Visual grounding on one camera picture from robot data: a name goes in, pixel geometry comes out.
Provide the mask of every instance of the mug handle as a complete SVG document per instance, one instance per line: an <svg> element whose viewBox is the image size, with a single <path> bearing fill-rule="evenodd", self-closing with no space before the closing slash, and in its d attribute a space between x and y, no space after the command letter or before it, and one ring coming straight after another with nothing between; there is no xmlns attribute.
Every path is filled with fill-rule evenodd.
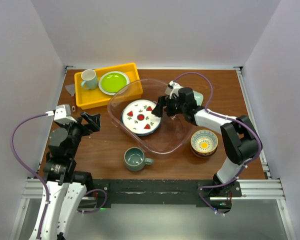
<svg viewBox="0 0 300 240"><path fill-rule="evenodd" d="M89 90L90 88L88 86L85 87L86 81L82 81L81 87L85 90Z"/></svg>
<svg viewBox="0 0 300 240"><path fill-rule="evenodd" d="M146 165L152 165L155 163L155 161L152 158L147 158L147 157L145 158L144 162Z"/></svg>

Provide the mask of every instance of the white cup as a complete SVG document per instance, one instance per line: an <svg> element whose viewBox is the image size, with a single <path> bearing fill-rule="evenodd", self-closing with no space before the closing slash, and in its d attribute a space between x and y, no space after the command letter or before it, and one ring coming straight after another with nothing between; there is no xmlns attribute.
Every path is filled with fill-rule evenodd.
<svg viewBox="0 0 300 240"><path fill-rule="evenodd" d="M93 90L98 87L98 78L96 71L93 69L84 70L81 73L82 83L81 87L86 90Z"/></svg>

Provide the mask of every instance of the wall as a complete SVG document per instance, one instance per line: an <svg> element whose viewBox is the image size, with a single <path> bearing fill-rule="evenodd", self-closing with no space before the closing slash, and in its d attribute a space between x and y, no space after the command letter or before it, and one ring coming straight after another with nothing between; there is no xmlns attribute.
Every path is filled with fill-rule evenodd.
<svg viewBox="0 0 300 240"><path fill-rule="evenodd" d="M0 0L0 240L7 240L29 176L9 145L23 119L55 106L63 65L29 0ZM38 167L52 119L27 123L17 132L16 149Z"/></svg>
<svg viewBox="0 0 300 240"><path fill-rule="evenodd" d="M65 65L243 66L280 0L31 0Z"/></svg>
<svg viewBox="0 0 300 240"><path fill-rule="evenodd" d="M273 177L300 239L300 0L282 0L243 74Z"/></svg>

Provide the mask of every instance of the wooden table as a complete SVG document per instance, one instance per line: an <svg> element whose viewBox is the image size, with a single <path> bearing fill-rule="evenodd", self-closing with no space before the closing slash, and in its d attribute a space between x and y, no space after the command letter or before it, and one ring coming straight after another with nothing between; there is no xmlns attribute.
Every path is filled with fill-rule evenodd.
<svg viewBox="0 0 300 240"><path fill-rule="evenodd" d="M74 74L82 72L80 69L68 70L58 104L70 104L70 95L65 85L74 83ZM138 70L140 79L152 78L169 82L185 72L199 72L208 77L214 87L213 99L209 108L215 112L229 115L247 115L247 109L235 70ZM203 105L209 98L210 88L204 79L190 74L178 80L184 87L190 87L204 95ZM80 116L82 110L72 116ZM190 140L164 159L155 159L155 164L146 166L142 171L131 172L124 166L124 153L128 148L135 147L136 142L116 128L108 114L107 106L86 110L89 114L100 113L100 132L83 137L75 156L77 171L90 172L94 179L179 179L196 180L211 179L225 161L226 154L221 135L218 135L219 145L216 153L208 158L201 159L191 152ZM51 130L58 126L53 123ZM203 129L195 127L193 132ZM43 159L40 175L43 175ZM249 167L240 175L241 179L265 179L260 160L250 163Z"/></svg>

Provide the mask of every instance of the gray floor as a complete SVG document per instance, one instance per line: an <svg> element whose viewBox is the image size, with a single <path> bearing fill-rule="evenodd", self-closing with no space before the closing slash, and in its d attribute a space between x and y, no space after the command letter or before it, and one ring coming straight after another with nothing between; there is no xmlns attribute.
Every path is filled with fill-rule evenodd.
<svg viewBox="0 0 300 240"><path fill-rule="evenodd" d="M20 240L29 239L40 202L32 199ZM77 213L66 240L286 240L275 200L236 200L222 217L192 205L114 204Z"/></svg>

